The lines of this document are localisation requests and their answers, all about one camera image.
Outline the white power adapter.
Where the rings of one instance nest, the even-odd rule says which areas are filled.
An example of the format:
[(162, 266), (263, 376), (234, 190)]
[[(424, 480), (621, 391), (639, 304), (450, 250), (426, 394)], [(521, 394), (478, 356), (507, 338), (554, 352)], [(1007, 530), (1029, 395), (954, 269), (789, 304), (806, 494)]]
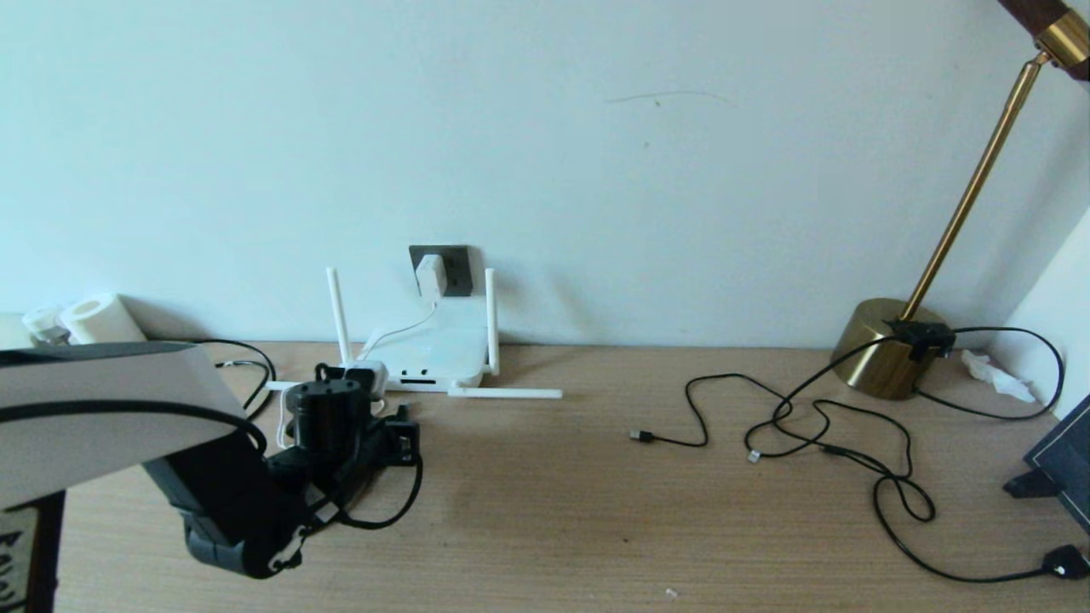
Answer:
[(446, 264), (443, 256), (422, 256), (414, 274), (422, 299), (428, 302), (440, 302), (447, 290)]

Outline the white wifi router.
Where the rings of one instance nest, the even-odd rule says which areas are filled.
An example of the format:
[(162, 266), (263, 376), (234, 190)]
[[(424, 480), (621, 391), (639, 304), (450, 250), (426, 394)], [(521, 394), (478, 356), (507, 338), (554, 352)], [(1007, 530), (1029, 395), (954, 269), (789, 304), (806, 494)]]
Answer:
[(374, 373), (377, 396), (386, 390), (439, 392), (456, 398), (561, 399), (557, 388), (482, 387), (486, 376), (501, 374), (496, 271), (484, 271), (485, 323), (482, 326), (440, 324), (439, 306), (402, 329), (375, 329), (358, 353), (347, 333), (337, 269), (327, 268), (339, 362), (320, 369), (315, 378), (344, 378)]

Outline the white paper roll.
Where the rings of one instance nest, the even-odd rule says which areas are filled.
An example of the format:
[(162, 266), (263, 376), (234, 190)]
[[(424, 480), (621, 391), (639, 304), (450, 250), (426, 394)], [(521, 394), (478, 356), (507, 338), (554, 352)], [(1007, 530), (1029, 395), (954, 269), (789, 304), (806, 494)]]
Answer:
[(93, 295), (60, 312), (73, 344), (144, 342), (147, 337), (120, 295)]

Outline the small clear jar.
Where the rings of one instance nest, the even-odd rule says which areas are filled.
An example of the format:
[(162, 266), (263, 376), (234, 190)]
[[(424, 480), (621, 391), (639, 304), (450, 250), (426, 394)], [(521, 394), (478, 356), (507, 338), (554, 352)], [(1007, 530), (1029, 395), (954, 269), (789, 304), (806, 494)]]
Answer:
[(58, 306), (39, 306), (25, 313), (22, 323), (35, 341), (50, 346), (69, 344), (70, 330), (60, 322)]

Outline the brass desk lamp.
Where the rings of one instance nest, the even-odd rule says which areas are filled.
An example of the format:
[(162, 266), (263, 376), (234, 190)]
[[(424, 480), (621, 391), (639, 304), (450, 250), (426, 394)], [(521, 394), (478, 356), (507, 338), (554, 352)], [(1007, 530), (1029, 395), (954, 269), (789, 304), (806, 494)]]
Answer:
[(832, 372), (849, 387), (871, 397), (899, 401), (915, 396), (916, 385), (941, 358), (927, 358), (921, 364), (910, 362), (907, 359), (909, 347), (892, 338), (885, 321), (915, 318), (947, 324), (927, 310), (924, 299), (938, 278), (938, 271), (949, 259), (950, 249), (984, 191), (1044, 67), (1056, 67), (1070, 80), (1090, 86), (1090, 24), (1075, 11), (1070, 0), (997, 2), (1028, 32), (1036, 51), (1013, 81), (974, 171), (909, 298), (904, 301), (873, 298), (858, 303), (841, 330), (840, 341), (829, 354)]

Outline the crumpled white tissue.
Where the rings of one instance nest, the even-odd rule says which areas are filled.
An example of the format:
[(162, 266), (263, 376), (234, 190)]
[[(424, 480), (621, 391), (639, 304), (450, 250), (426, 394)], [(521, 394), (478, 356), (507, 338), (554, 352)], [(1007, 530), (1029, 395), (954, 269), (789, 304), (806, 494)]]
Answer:
[(1024, 384), (1020, 378), (1005, 372), (1004, 369), (993, 365), (988, 354), (976, 354), (969, 350), (962, 350), (961, 363), (967, 368), (970, 376), (991, 385), (994, 392), (1027, 404), (1036, 402), (1036, 396), (1028, 388), (1028, 385)]

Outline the grey wall socket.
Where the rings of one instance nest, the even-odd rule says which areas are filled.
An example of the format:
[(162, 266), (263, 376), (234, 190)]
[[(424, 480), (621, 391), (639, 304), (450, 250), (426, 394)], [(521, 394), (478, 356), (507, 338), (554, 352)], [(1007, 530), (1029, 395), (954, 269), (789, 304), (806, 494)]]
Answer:
[(468, 245), (409, 245), (408, 250), (414, 268), (426, 255), (436, 255), (441, 259), (446, 272), (446, 287), (443, 296), (472, 295), (473, 272)]

